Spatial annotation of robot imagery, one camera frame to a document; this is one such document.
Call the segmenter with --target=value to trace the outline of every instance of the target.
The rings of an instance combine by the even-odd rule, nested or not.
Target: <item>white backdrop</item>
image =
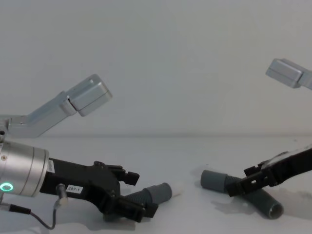
[[[98,73],[114,98],[47,135],[312,133],[312,91],[265,76],[312,68],[309,0],[0,2],[1,114]]]

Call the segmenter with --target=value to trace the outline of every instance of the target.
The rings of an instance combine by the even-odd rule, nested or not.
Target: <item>cable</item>
[[[56,225],[56,216],[57,216],[57,210],[53,209],[53,221],[52,221],[52,226],[50,227],[49,225],[47,225],[41,218],[39,218],[36,214],[34,214],[33,212],[30,213],[30,215],[32,217],[34,217],[36,220],[38,220],[44,227],[46,227],[49,230],[52,230],[55,228]]]

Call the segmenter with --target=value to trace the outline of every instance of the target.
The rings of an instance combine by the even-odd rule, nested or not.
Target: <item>white label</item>
[[[81,194],[83,187],[69,184],[66,191],[69,193]]]
[[[47,168],[47,171],[48,171],[48,172],[55,173],[55,170],[54,170],[54,162],[53,162],[52,160],[49,160],[49,161],[48,161],[48,168]]]

